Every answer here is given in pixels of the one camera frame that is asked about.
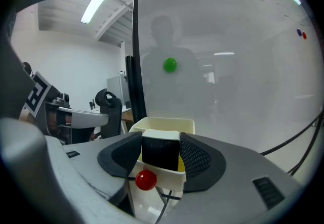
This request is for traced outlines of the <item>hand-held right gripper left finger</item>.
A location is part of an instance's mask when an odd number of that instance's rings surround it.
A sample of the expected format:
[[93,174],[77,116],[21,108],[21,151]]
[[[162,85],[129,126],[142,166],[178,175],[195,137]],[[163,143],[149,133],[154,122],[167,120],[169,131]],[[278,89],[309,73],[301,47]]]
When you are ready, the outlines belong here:
[[117,207],[126,180],[97,162],[102,142],[63,146],[34,125],[0,119],[0,159],[19,191],[13,207],[23,224],[36,224],[28,210],[50,224],[140,224]]

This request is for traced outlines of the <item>cream plastic box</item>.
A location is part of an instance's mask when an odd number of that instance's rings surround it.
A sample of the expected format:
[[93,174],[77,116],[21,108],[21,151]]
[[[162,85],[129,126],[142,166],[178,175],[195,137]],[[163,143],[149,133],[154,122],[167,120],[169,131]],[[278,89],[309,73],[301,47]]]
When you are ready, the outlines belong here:
[[[130,132],[140,132],[143,134],[147,129],[164,130],[164,131],[178,131],[189,134],[195,133],[195,124],[192,119],[181,118],[161,118],[161,117],[145,117],[135,123]],[[186,173],[183,160],[179,155],[178,170],[172,171],[159,167],[155,167],[144,163],[142,161],[142,154],[132,170],[133,175],[137,175],[142,170],[149,170],[157,177],[156,185],[160,188],[180,192],[183,190],[186,181]]]

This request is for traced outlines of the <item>black mesh chair with headrest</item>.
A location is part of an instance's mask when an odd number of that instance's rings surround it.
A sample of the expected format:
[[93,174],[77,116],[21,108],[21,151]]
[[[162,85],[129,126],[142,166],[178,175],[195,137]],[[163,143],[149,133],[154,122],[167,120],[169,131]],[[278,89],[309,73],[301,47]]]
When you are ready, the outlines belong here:
[[122,121],[121,100],[105,88],[96,94],[95,103],[99,106],[100,113],[108,116],[108,123],[100,128],[101,138],[106,139],[120,135]]

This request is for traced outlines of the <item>green round magnet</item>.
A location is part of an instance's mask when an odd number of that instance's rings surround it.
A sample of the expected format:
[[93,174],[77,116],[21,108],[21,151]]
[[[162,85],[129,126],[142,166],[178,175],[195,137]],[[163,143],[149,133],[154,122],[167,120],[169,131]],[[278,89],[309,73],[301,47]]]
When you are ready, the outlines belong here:
[[166,73],[174,73],[177,70],[177,60],[175,58],[166,58],[163,62],[163,69]]

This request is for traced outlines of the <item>grey metal cabinet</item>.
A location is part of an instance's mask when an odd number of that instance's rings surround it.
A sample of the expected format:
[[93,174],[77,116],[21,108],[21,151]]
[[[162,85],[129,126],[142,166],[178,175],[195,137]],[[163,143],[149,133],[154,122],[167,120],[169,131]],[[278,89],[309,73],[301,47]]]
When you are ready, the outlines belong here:
[[107,90],[119,98],[122,105],[127,109],[131,108],[127,76],[125,74],[118,74],[117,76],[108,78]]

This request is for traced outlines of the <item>white desk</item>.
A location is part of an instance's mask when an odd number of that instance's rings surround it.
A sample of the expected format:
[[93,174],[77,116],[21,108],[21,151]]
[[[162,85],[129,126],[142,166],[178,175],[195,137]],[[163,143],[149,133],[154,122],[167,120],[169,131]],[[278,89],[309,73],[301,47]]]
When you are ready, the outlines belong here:
[[[125,113],[125,112],[128,112],[128,111],[131,111],[131,108],[126,108],[126,106],[122,106],[121,113]],[[93,109],[90,110],[90,112],[100,113],[100,108],[99,107],[93,108]]]

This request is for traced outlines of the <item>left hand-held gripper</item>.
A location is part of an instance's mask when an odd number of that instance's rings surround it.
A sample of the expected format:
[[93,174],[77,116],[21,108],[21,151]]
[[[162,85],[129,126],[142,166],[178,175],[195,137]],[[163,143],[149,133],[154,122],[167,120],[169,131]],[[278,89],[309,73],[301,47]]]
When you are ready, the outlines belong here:
[[70,109],[69,95],[58,91],[38,71],[32,80],[35,86],[25,102],[25,107],[34,118],[37,118],[44,103],[50,103],[60,106],[58,112],[63,113],[65,124],[74,129],[105,126],[109,122],[106,114]]

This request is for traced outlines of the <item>whiteboard on black stand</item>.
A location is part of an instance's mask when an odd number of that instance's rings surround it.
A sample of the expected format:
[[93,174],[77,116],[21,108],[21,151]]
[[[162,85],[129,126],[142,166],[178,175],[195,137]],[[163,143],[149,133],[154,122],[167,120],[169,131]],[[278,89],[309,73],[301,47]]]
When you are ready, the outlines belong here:
[[192,119],[198,135],[259,152],[292,176],[316,166],[324,39],[307,0],[134,0],[132,30],[136,120]]

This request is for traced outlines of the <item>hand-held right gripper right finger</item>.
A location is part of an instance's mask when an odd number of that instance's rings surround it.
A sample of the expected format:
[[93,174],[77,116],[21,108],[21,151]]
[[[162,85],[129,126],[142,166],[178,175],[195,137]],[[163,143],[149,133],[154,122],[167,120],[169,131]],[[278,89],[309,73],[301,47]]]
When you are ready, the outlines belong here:
[[159,224],[276,224],[301,185],[260,153],[181,133],[183,196]]

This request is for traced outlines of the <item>person's left hand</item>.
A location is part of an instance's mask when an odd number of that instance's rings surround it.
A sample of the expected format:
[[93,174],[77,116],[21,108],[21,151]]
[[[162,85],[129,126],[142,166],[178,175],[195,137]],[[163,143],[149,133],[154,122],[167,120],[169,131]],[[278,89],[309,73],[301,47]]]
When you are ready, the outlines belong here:
[[50,111],[47,117],[48,127],[52,130],[62,125],[71,125],[71,122],[71,114],[62,111]]

